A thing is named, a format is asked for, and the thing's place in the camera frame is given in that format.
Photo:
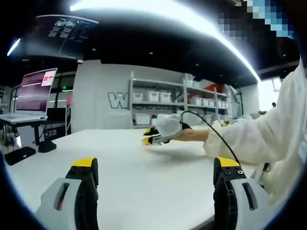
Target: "laptop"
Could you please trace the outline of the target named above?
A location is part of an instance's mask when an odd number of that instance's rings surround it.
[[[47,107],[57,68],[26,74],[19,88],[14,113],[0,115],[11,124],[47,120]]]

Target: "sleeve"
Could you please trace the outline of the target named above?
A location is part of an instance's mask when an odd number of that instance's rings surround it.
[[[285,158],[290,144],[293,125],[291,113],[295,111],[294,73],[282,83],[275,108],[256,120],[246,120],[234,125],[213,128],[224,138],[240,161],[260,164]],[[209,157],[234,158],[221,138],[209,130],[204,149]]]

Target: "white tabletop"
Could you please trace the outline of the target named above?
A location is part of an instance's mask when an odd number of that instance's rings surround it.
[[[57,149],[8,166],[17,191],[35,212],[40,196],[71,165],[98,158],[100,229],[189,230],[214,215],[213,159],[202,142],[144,146],[144,129],[85,130],[54,141]],[[253,166],[243,165],[246,176]]]

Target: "white lab coat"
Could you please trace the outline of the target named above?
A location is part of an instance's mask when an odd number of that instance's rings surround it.
[[[269,172],[264,172],[261,182],[271,203],[280,207],[292,191],[303,168],[298,154],[307,130],[307,80],[302,61],[283,81],[277,105],[256,120],[221,127],[217,131],[226,140],[242,162],[260,164],[271,162]],[[233,158],[227,146],[214,133],[204,144],[210,157]]]

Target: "black ceiling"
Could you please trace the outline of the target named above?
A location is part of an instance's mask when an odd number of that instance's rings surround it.
[[[76,69],[70,60],[35,57],[31,61],[15,62],[6,53],[15,38],[21,37],[34,16],[44,14],[74,15],[99,21],[87,43],[84,59],[100,59],[102,63],[131,64],[187,72],[198,79],[216,83],[228,83],[237,87],[256,83],[242,62],[219,41],[200,35],[186,27],[162,18],[139,13],[87,10],[70,12],[69,6],[76,1],[29,1],[26,7],[17,8],[16,17],[7,28],[1,50],[0,84],[16,85],[25,73],[44,67],[59,67],[60,71]],[[231,0],[185,0],[199,14],[213,23],[218,22],[221,12],[229,12]],[[237,47],[257,71],[298,60],[296,44],[288,38],[276,38],[276,33],[262,20],[252,20],[250,15],[238,14],[230,23],[236,30],[248,31],[247,41],[227,39]],[[266,72],[262,79],[280,75],[284,77],[295,66]]]

